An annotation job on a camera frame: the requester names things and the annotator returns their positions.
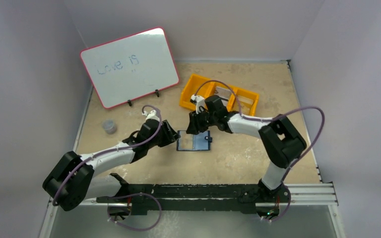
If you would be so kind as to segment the blue leather card holder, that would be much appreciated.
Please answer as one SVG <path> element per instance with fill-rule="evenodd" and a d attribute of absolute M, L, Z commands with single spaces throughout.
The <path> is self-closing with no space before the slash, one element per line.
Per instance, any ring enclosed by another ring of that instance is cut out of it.
<path fill-rule="evenodd" d="M 210 151 L 213 138 L 210 131 L 197 135 L 187 134 L 185 130 L 179 130 L 180 138 L 177 140 L 177 151 Z"/>

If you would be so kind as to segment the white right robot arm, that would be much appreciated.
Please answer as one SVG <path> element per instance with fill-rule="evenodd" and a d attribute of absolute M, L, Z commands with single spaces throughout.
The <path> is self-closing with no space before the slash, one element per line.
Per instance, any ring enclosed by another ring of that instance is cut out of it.
<path fill-rule="evenodd" d="M 187 134 L 197 135 L 215 126 L 226 133 L 244 134 L 262 141 L 270 159 L 259 186 L 276 191 L 284 180 L 292 162 L 307 148 L 306 141 L 287 117 L 259 118 L 228 111 L 217 95 L 204 98 L 192 95 L 190 102 L 195 110 L 189 114 Z"/>

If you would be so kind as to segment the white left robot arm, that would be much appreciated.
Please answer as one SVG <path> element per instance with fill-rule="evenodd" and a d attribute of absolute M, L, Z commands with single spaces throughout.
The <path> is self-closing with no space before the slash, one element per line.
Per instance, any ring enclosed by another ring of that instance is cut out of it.
<path fill-rule="evenodd" d="M 151 148 L 170 145 L 179 138 L 167 120 L 147 119 L 139 130 L 113 147 L 82 155 L 66 152 L 45 178 L 42 188 L 53 198 L 54 205 L 70 211 L 89 197 L 87 193 L 94 177 L 114 167 L 134 163 Z"/>

